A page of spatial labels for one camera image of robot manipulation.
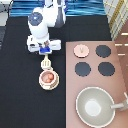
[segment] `black mat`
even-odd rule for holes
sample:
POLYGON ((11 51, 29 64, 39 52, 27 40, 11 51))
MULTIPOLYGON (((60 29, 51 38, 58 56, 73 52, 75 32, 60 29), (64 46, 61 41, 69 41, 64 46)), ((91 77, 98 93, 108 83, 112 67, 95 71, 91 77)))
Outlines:
POLYGON ((106 45, 99 45, 96 48, 96 54, 102 58, 106 58, 111 55, 111 49, 106 45))
POLYGON ((88 76, 90 74, 91 67, 86 62, 79 62, 75 65, 75 72, 79 76, 88 76))
POLYGON ((62 40, 62 49, 50 55, 52 67, 60 76, 60 84, 53 91, 43 90, 38 83, 43 56, 25 51, 30 34, 27 17, 8 19, 0 50, 0 128, 66 128, 65 42, 72 41, 73 37, 76 40, 111 40, 106 16, 77 18, 79 20, 75 21, 67 17, 66 25, 61 29, 49 28, 50 38, 62 40), (98 23, 89 20, 98 20, 106 31, 94 31, 98 23), (82 35, 77 36, 77 29, 82 30, 82 35))
POLYGON ((115 73, 114 66, 109 62, 100 63, 98 70, 103 76, 112 76, 115 73))

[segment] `food item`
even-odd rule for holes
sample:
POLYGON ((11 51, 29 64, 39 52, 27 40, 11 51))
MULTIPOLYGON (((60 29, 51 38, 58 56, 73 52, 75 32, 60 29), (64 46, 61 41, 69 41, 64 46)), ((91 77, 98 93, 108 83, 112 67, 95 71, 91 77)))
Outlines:
POLYGON ((51 83, 53 79, 54 79, 54 75, 52 73, 48 73, 42 77, 44 83, 51 83))
POLYGON ((46 74, 45 76, 43 76, 43 82, 45 83, 46 81, 47 81, 47 79, 48 79, 48 74, 46 74))
POLYGON ((50 79, 47 79, 47 80, 45 81, 45 83, 51 83, 51 80, 50 80, 50 79))
POLYGON ((49 78, 50 80, 53 80, 53 79, 54 79, 54 75, 53 75, 52 73, 49 73, 49 74, 48 74, 48 78, 49 78))

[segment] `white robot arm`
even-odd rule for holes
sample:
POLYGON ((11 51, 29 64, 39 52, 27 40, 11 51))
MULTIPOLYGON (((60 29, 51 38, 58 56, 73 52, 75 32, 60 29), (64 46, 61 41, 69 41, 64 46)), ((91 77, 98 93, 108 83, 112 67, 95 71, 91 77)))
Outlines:
POLYGON ((28 26, 32 34, 28 36, 28 50, 30 52, 39 51, 39 54, 51 54, 52 50, 60 50, 61 41, 50 41, 48 27, 60 28, 65 24, 65 21, 66 15, 63 9, 62 0, 53 0, 53 6, 50 8, 47 6, 35 8, 28 17, 28 26), (48 42, 47 47, 49 47, 50 51, 41 53, 40 48, 45 48, 46 42, 48 42))

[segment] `bowl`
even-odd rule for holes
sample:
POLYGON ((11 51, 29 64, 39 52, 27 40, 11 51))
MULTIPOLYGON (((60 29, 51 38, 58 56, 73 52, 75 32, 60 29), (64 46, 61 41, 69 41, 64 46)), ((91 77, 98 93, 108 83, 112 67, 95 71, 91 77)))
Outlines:
POLYGON ((54 89, 55 87, 57 87, 57 85, 59 84, 59 76, 58 74, 53 71, 53 70, 44 70, 40 76, 39 76, 39 83, 41 85, 42 88, 44 88, 45 90, 52 90, 54 89), (51 82, 49 83, 46 83, 43 78, 45 75, 47 74, 53 74, 54 78, 53 80, 51 80, 51 82))
POLYGON ((115 110, 111 109, 113 104, 114 100, 105 90, 87 87, 77 96, 76 111, 88 126, 102 128, 109 125, 115 117, 115 110))

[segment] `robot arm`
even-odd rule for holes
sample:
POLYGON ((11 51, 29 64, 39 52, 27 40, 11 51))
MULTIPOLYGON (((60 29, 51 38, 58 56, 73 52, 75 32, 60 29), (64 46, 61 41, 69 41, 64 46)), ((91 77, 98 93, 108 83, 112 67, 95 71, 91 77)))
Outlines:
MULTIPOLYGON (((34 48, 34 44, 36 46, 39 44, 40 47, 40 44, 43 45, 44 42, 49 41, 48 27, 60 28, 65 24, 65 21, 66 15, 61 0, 53 0, 53 7, 51 8, 47 8, 46 6, 44 6, 44 8, 35 8, 28 17, 28 26, 33 37, 31 42, 30 40, 27 41, 28 50, 31 46, 34 48)), ((49 41, 49 44, 52 50, 61 49, 60 40, 49 41)))

